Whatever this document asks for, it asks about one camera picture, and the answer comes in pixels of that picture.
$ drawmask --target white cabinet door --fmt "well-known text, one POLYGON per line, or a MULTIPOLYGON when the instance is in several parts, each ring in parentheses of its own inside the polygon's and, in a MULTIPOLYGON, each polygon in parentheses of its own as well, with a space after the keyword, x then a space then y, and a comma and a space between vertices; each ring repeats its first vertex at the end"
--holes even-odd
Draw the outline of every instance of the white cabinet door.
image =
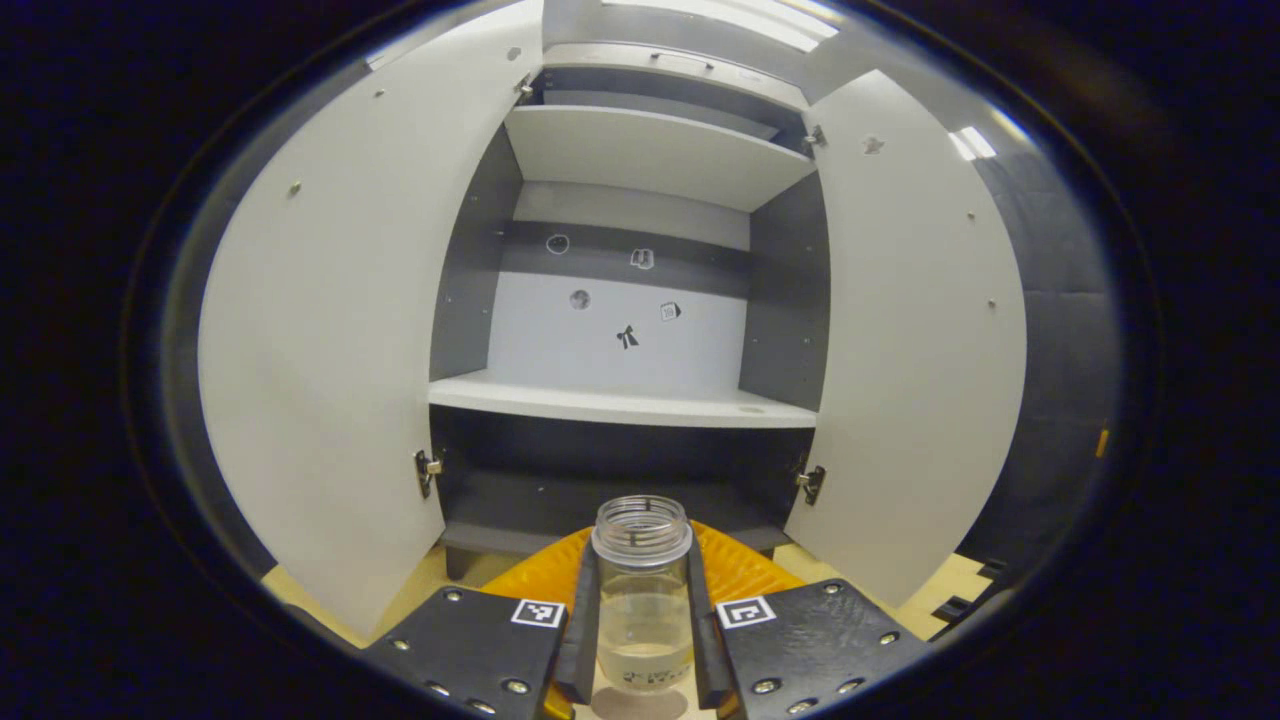
POLYGON ((805 122, 827 140, 831 336, 809 460, 827 477, 817 505, 797 493, 786 532, 900 605, 964 538, 1009 452, 1021 282, 977 170, 892 79, 861 76, 805 122))
POLYGON ((209 277, 218 465, 271 555, 365 637, 444 528, 412 460, 431 452, 436 288, 467 183, 540 61, 541 0, 525 0, 380 67, 264 168, 209 277))

